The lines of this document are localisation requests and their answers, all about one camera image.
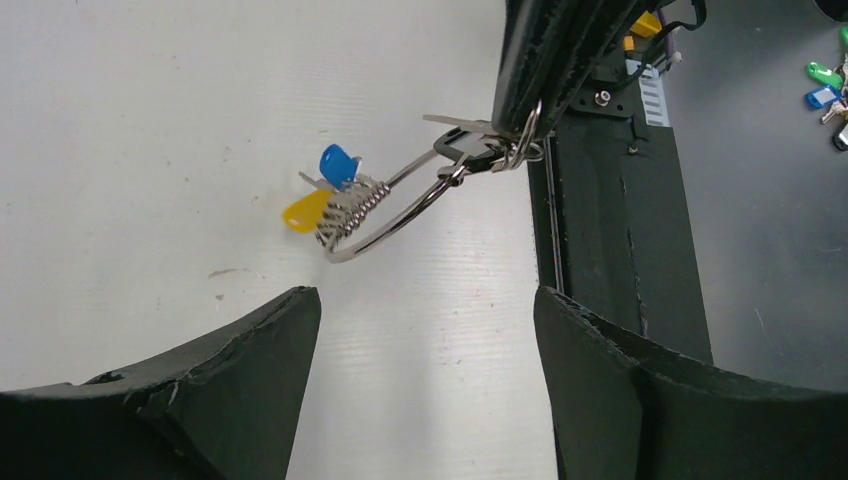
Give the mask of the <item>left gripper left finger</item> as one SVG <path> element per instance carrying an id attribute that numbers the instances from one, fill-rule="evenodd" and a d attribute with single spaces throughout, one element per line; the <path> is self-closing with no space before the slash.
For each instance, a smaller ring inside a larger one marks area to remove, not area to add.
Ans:
<path id="1" fill-rule="evenodd" d="M 321 302 L 295 287 L 239 320 L 80 385 L 1 396 L 5 479 L 282 479 Z"/>

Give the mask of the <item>black fob key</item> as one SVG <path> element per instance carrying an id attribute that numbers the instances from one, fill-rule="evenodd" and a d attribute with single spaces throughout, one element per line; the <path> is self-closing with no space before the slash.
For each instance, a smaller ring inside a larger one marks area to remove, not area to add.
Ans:
<path id="1" fill-rule="evenodd" d="M 468 175 L 505 169 L 508 143 L 496 134 L 488 121 L 435 114 L 425 114 L 423 120 L 450 127 L 434 141 L 433 148 Z"/>

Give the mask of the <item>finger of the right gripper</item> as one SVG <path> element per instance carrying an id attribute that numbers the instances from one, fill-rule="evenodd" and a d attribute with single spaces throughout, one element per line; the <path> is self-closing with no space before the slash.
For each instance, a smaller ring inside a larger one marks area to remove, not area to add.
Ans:
<path id="1" fill-rule="evenodd" d="M 536 100 L 541 113 L 536 134 L 554 130 L 598 59 L 617 44 L 637 18 L 651 11 L 653 1 L 546 1 L 542 12 L 545 37 L 541 45 L 541 82 Z"/>
<path id="2" fill-rule="evenodd" d="M 597 13 L 594 1 L 508 1 L 491 125 L 516 138 L 541 108 L 536 133 L 552 130 L 563 115 L 584 59 L 578 53 Z"/>

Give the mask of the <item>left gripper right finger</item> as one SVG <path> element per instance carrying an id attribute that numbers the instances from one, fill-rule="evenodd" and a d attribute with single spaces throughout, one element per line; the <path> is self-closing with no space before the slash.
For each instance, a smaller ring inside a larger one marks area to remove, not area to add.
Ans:
<path id="1" fill-rule="evenodd" d="M 563 479 L 843 479 L 847 396 L 716 368 L 537 290 Z"/>

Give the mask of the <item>keyring with keys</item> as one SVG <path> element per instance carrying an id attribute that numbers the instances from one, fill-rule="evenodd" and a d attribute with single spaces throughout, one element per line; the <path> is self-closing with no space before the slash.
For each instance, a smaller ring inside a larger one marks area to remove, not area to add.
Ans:
<path id="1" fill-rule="evenodd" d="M 536 124 L 541 108 L 536 107 L 517 138 L 497 134 L 508 143 L 506 167 L 498 172 L 512 171 L 526 162 L 544 158 L 544 149 L 536 139 Z M 349 239 L 366 222 L 367 216 L 389 197 L 395 188 L 412 173 L 428 162 L 443 158 L 449 163 L 437 171 L 437 180 L 420 197 L 385 225 L 376 229 L 362 240 L 342 248 L 341 243 Z M 350 261 L 371 250 L 384 240 L 403 229 L 442 195 L 462 185 L 468 175 L 462 167 L 440 156 L 432 147 L 404 166 L 385 181 L 376 180 L 359 171 L 361 158 L 351 156 L 337 144 L 323 151 L 319 161 L 320 179 L 313 179 L 301 172 L 299 176 L 313 187 L 313 191 L 287 206 L 281 219 L 290 230 L 312 234 L 324 251 L 325 259 L 334 264 Z"/>

